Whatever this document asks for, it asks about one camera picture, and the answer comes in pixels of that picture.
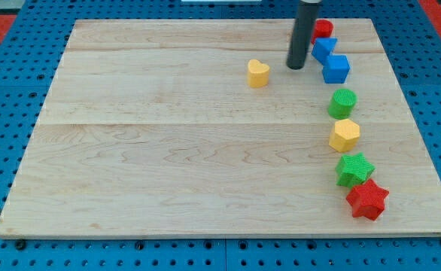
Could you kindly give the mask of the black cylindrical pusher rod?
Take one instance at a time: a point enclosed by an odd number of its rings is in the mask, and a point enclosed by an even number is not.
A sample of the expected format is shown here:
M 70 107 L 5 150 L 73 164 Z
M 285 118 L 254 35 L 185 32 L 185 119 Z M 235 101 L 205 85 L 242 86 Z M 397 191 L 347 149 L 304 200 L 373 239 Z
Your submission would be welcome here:
M 289 69 L 299 70 L 305 65 L 320 6 L 321 0 L 299 0 L 287 52 L 286 65 Z

